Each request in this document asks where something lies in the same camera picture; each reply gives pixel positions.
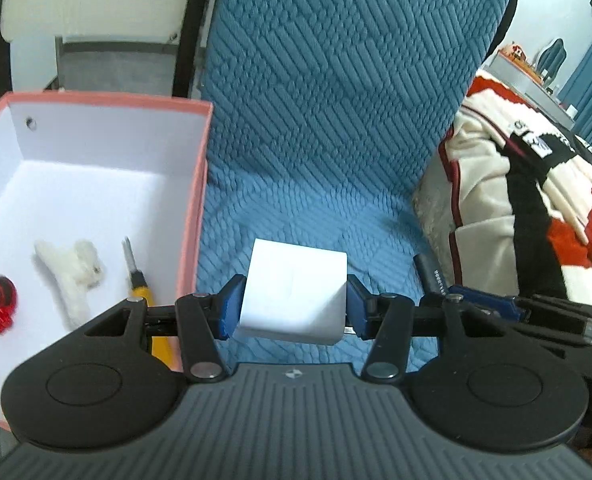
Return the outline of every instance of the pink-edged box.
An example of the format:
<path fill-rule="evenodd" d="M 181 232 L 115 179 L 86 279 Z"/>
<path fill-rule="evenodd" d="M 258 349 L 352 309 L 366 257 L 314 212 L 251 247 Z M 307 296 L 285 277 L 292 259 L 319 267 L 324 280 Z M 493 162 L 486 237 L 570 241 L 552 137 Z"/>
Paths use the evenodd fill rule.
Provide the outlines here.
<path fill-rule="evenodd" d="M 105 277 L 87 294 L 92 316 L 130 293 L 125 236 L 156 303 L 193 292 L 212 109 L 118 93 L 0 100 L 0 274 L 18 290 L 14 325 L 0 335 L 0 389 L 13 368 L 70 331 L 36 240 L 96 246 Z"/>

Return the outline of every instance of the silver screw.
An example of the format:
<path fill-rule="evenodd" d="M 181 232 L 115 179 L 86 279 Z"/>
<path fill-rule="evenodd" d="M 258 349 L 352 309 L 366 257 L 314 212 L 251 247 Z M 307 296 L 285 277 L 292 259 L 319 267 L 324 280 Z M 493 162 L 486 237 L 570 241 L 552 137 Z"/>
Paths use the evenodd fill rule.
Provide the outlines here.
<path fill-rule="evenodd" d="M 398 367 L 391 363 L 377 361 L 367 367 L 367 373 L 376 379 L 391 379 L 398 375 Z"/>
<path fill-rule="evenodd" d="M 447 294 L 447 296 L 445 296 L 445 299 L 447 301 L 451 301 L 452 303 L 460 303 L 462 300 L 464 300 L 464 296 L 462 294 L 458 294 L 458 293 L 451 293 L 451 294 Z"/>
<path fill-rule="evenodd" d="M 222 373 L 222 368 L 216 363 L 202 361 L 194 364 L 189 373 L 199 379 L 215 379 Z"/>

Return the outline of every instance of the red black and white blanket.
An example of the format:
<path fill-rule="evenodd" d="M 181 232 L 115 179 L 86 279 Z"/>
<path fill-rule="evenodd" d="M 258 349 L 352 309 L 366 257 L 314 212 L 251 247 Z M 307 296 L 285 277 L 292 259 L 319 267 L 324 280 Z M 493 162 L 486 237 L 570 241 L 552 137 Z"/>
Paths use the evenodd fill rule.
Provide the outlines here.
<path fill-rule="evenodd" d="M 487 72 L 414 205 L 453 283 L 592 304 L 592 148 Z"/>

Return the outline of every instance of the textured blue cushion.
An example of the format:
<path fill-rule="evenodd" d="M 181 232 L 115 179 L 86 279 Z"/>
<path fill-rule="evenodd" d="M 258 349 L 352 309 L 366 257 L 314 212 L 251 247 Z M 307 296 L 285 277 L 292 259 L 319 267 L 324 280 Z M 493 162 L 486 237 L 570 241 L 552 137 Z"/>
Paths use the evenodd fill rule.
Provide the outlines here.
<path fill-rule="evenodd" d="M 198 286 L 247 273 L 253 241 L 345 251 L 372 292 L 421 296 L 410 206 L 508 0 L 219 0 L 203 97 L 215 111 Z M 220 344 L 240 361 L 352 362 L 371 343 Z M 410 368 L 436 354 L 412 345 Z"/>

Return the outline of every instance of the black metal frame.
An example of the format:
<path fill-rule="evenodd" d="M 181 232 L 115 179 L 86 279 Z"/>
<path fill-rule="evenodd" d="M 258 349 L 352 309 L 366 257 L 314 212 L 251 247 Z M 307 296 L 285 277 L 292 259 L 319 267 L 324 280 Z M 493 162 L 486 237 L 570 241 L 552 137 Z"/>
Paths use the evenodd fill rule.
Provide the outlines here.
<path fill-rule="evenodd" d="M 208 0 L 187 0 L 173 74 L 172 95 L 187 98 L 195 75 L 194 59 Z M 3 0 L 0 0 L 0 20 Z M 10 44 L 0 33 L 0 98 L 12 91 Z"/>

